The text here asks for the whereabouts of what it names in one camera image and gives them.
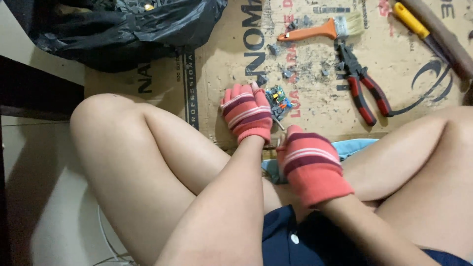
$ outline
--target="light blue cloth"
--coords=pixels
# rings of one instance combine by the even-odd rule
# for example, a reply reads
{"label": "light blue cloth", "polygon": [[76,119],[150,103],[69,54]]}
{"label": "light blue cloth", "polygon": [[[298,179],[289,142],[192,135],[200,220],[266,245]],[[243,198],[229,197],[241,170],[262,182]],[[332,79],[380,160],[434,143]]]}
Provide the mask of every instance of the light blue cloth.
{"label": "light blue cloth", "polygon": [[[354,139],[342,142],[334,142],[332,145],[337,149],[340,161],[344,161],[356,152],[370,146],[378,139]],[[261,167],[271,176],[271,182],[274,184],[286,184],[286,177],[279,172],[278,160],[264,160]]]}

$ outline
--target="cardboard sheet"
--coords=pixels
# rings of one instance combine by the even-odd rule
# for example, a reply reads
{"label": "cardboard sheet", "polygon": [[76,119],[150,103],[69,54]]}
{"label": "cardboard sheet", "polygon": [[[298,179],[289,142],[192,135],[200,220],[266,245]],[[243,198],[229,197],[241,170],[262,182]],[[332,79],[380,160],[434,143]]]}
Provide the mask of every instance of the cardboard sheet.
{"label": "cardboard sheet", "polygon": [[[425,0],[460,43],[473,55],[472,1]],[[136,95],[180,116],[223,149],[236,146],[219,114],[219,99],[234,83],[258,74],[281,85],[295,105],[282,124],[298,124],[332,141],[379,138],[401,125],[446,106],[460,105],[460,80],[409,30],[390,15],[386,0],[230,0],[209,42],[194,53],[143,64],[118,74],[86,72],[86,96],[105,92]],[[378,123],[367,126],[356,110],[334,41],[316,37],[278,43],[288,24],[307,15],[313,26],[347,12],[361,12],[365,33],[347,39],[362,66],[381,86],[397,115],[382,117],[373,97],[363,90]],[[271,55],[267,45],[280,47]],[[284,79],[281,69],[295,66]],[[323,76],[321,71],[328,70]],[[274,128],[274,139],[279,133]]]}

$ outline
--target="red and black pliers handle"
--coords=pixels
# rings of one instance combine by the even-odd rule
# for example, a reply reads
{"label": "red and black pliers handle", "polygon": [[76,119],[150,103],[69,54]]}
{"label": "red and black pliers handle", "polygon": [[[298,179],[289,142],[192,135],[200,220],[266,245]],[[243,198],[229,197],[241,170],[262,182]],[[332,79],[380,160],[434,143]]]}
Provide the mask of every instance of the red and black pliers handle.
{"label": "red and black pliers handle", "polygon": [[375,98],[376,105],[378,105],[381,114],[385,117],[394,116],[391,106],[389,105],[389,102],[386,98],[386,95],[379,87],[379,85],[366,73],[366,68],[363,69],[360,76],[351,75],[347,78],[347,80],[350,84],[351,95],[353,96],[355,106],[369,126],[376,125],[377,121],[375,116],[369,109],[368,105],[366,104],[365,98],[363,97],[363,93],[361,92],[360,81],[368,88],[368,91]]}

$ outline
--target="pink striped glove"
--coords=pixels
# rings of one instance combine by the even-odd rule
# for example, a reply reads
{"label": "pink striped glove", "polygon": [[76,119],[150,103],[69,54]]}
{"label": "pink striped glove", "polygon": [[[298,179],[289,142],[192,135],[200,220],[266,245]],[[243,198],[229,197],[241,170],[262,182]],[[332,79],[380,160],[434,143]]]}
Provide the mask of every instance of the pink striped glove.
{"label": "pink striped glove", "polygon": [[306,208],[353,193],[343,179],[337,150],[316,133],[291,125],[283,145],[276,149],[281,171]]}
{"label": "pink striped glove", "polygon": [[235,84],[233,89],[225,90],[220,107],[228,127],[238,137],[238,144],[251,135],[261,136],[269,143],[271,108],[264,90],[260,89],[256,82],[253,82],[251,87]]}

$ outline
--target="orange brush handle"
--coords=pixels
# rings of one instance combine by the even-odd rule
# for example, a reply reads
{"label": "orange brush handle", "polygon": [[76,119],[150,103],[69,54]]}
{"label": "orange brush handle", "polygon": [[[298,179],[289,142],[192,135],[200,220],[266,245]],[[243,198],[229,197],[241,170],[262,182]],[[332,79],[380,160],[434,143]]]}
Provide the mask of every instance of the orange brush handle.
{"label": "orange brush handle", "polygon": [[325,36],[329,37],[332,40],[335,40],[337,38],[337,31],[335,30],[335,22],[333,18],[330,18],[325,24],[320,27],[296,29],[288,33],[281,34],[278,37],[278,41],[301,41],[315,36]]}

